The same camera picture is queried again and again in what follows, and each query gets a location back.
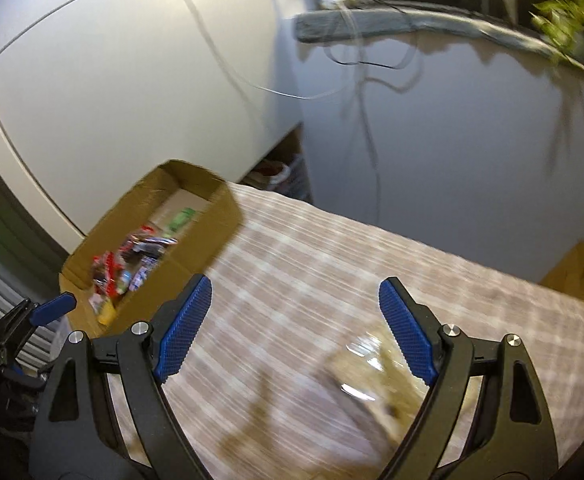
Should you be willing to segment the small green candy packet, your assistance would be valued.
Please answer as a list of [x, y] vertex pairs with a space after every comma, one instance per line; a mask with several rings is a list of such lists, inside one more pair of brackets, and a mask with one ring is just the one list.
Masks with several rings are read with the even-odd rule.
[[196, 215], [196, 210], [185, 207], [177, 212], [167, 224], [166, 230], [170, 233], [177, 233], [184, 228]]

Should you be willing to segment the yellow jelly cup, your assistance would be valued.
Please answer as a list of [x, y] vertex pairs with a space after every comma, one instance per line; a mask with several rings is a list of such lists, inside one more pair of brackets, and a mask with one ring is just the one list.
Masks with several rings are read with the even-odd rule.
[[114, 318], [116, 318], [116, 309], [114, 307], [112, 300], [106, 298], [101, 303], [100, 310], [98, 310], [98, 315], [96, 316], [96, 319], [98, 320], [98, 324], [106, 327], [113, 322]]

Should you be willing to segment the dark jelly red wrapper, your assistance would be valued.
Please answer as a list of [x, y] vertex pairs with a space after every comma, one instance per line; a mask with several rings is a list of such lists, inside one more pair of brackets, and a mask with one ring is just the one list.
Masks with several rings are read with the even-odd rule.
[[91, 263], [91, 276], [94, 290], [116, 302], [124, 295], [121, 277], [128, 270], [127, 262], [119, 252], [103, 252], [94, 256]]

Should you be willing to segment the clear pack of wafers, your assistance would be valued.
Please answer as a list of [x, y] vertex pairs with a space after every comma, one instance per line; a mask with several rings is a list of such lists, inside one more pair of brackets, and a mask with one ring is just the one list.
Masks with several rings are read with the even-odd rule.
[[370, 439], [387, 446], [403, 441], [429, 391], [384, 324], [351, 336], [327, 357], [324, 371], [336, 401]]

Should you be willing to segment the snickers bar in box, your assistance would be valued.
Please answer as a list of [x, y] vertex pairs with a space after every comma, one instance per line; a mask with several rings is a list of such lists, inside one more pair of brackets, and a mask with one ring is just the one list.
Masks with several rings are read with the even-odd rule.
[[118, 252], [124, 259], [134, 255], [161, 258], [170, 247], [177, 244], [178, 240], [174, 237], [131, 235], [121, 244]]

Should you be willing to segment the plaid table cloth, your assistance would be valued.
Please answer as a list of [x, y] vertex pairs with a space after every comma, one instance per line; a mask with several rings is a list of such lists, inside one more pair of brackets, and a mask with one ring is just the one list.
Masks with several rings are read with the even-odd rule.
[[208, 269], [213, 303], [165, 393], [217, 479], [373, 479], [373, 448], [324, 380], [329, 355], [380, 324], [395, 276], [472, 337], [519, 335], [559, 456], [584, 440], [584, 302], [320, 210], [233, 185], [242, 226]]

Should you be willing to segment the brown cardboard box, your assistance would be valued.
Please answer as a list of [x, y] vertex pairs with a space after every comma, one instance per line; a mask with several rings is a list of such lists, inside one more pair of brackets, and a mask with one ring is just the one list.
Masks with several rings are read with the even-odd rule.
[[204, 272], [242, 222], [229, 184], [170, 160], [136, 182], [104, 214], [60, 271], [76, 297], [74, 330], [92, 338], [149, 320]]

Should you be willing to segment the white cabinet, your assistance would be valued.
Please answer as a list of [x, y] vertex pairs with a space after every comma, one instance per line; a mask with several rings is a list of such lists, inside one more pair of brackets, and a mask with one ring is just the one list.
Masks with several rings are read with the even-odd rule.
[[240, 180], [301, 121], [303, 0], [0, 0], [0, 176], [66, 250], [169, 159]]

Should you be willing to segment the potted spider plant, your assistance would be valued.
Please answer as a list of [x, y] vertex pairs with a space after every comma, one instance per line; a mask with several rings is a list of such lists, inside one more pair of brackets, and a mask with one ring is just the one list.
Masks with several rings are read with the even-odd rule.
[[577, 58], [584, 44], [584, 0], [540, 0], [531, 23], [560, 58]]

